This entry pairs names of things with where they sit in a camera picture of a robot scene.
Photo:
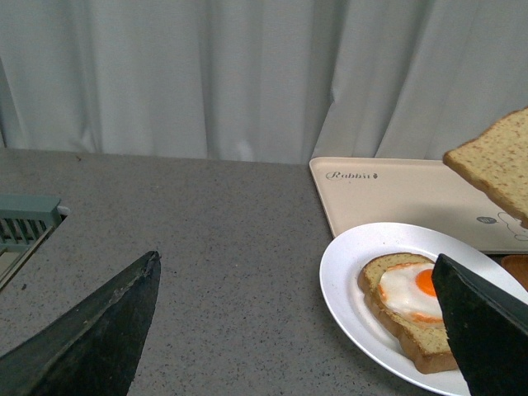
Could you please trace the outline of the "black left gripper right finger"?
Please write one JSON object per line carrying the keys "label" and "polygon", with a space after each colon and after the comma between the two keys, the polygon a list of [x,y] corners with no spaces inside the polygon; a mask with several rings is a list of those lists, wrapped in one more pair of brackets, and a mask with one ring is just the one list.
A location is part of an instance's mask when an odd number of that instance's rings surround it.
{"label": "black left gripper right finger", "polygon": [[445,254],[432,282],[469,392],[526,395],[527,304]]}

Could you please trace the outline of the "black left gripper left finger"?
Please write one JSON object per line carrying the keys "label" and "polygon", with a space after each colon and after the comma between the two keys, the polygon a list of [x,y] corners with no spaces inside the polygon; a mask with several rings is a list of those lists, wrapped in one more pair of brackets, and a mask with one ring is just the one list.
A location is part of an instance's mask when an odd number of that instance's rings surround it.
{"label": "black left gripper left finger", "polygon": [[145,253],[1,358],[3,395],[126,395],[158,298],[161,263]]}

